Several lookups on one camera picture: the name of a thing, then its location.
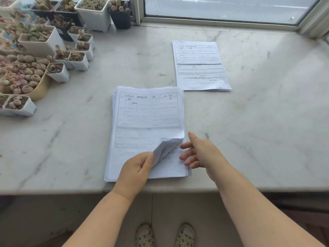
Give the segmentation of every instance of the spotted slipper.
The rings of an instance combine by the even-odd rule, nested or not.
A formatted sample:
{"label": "spotted slipper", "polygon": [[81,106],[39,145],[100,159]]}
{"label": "spotted slipper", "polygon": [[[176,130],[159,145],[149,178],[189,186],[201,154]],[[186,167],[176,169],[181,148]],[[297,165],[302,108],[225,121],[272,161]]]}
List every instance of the spotted slipper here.
{"label": "spotted slipper", "polygon": [[142,224],[136,231],[136,247],[155,247],[154,233],[150,224]]}
{"label": "spotted slipper", "polygon": [[195,233],[191,225],[183,224],[178,231],[175,247],[194,247]]}

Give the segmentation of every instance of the marble surface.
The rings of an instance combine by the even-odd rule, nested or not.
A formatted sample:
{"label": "marble surface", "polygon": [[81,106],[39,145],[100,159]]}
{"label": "marble surface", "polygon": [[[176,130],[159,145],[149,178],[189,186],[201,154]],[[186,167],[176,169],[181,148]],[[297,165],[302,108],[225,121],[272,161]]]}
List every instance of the marble surface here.
{"label": "marble surface", "polygon": [[[175,86],[172,40],[216,41],[231,92],[186,91],[186,130],[209,138],[261,191],[329,190],[329,52],[296,33],[133,27],[93,33],[95,60],[53,83],[30,118],[0,118],[0,194],[109,191],[118,86]],[[202,169],[147,192],[215,191]]]}

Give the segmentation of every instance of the metal window frame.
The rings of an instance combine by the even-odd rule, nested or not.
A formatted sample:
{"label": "metal window frame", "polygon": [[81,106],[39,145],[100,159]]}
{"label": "metal window frame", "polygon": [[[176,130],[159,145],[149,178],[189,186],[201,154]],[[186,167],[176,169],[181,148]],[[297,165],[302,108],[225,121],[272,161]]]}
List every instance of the metal window frame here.
{"label": "metal window frame", "polygon": [[295,25],[233,22],[218,20],[201,20],[171,17],[144,16],[144,0],[131,0],[134,3],[133,14],[136,17],[136,25],[141,23],[162,23],[182,24],[209,27],[230,27],[230,28],[254,28],[266,30],[295,31],[312,39],[323,38],[329,31],[329,0],[319,0],[309,13],[302,18],[300,23]]}

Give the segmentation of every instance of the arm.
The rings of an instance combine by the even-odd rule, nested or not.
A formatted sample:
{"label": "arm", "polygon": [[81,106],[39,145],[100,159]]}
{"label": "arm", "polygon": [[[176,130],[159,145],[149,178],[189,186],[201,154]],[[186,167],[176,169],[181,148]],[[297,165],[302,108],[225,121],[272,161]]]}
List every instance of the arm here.
{"label": "arm", "polygon": [[323,247],[276,208],[240,172],[234,169],[209,140],[189,133],[191,142],[180,159],[191,168],[205,167],[223,199],[245,247]]}
{"label": "arm", "polygon": [[122,220],[146,184],[153,162],[151,152],[129,159],[123,165],[113,190],[97,204],[63,247],[113,247]]}

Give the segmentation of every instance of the printed form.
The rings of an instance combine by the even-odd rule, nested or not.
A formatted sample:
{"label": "printed form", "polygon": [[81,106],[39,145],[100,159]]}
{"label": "printed form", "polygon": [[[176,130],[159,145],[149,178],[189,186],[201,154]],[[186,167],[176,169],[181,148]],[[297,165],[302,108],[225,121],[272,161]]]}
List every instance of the printed form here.
{"label": "printed form", "polygon": [[[168,139],[184,140],[183,91],[178,87],[118,87],[112,95],[112,106],[113,128],[105,181],[116,181],[129,158],[158,149]],[[179,145],[169,140],[164,150],[157,150],[163,153],[171,147],[169,153],[156,162],[149,178],[184,177],[191,173],[179,160],[183,152]]]}
{"label": "printed form", "polygon": [[231,90],[217,43],[172,41],[176,81],[181,90]]}

